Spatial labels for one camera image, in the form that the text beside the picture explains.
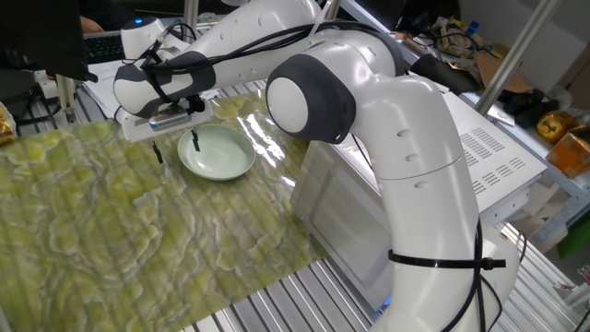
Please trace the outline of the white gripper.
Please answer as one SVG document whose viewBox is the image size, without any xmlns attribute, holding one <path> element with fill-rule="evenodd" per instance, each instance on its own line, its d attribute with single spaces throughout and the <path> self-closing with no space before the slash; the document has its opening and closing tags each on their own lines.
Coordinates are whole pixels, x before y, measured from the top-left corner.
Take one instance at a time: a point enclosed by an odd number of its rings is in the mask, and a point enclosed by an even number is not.
<svg viewBox="0 0 590 332">
<path fill-rule="evenodd" d="M 213 119 L 213 111 L 209 101 L 197 100 L 191 103 L 181 100 L 180 103 L 164 104 L 156 116 L 141 118 L 120 110 L 120 125 L 124 137 L 129 142 L 151 139 L 156 136 L 169 134 L 185 128 L 192 128 Z M 191 135 L 196 152 L 200 152 L 199 137 L 194 128 Z M 154 140 L 151 145 L 159 164 L 164 160 L 161 151 Z"/>
</svg>

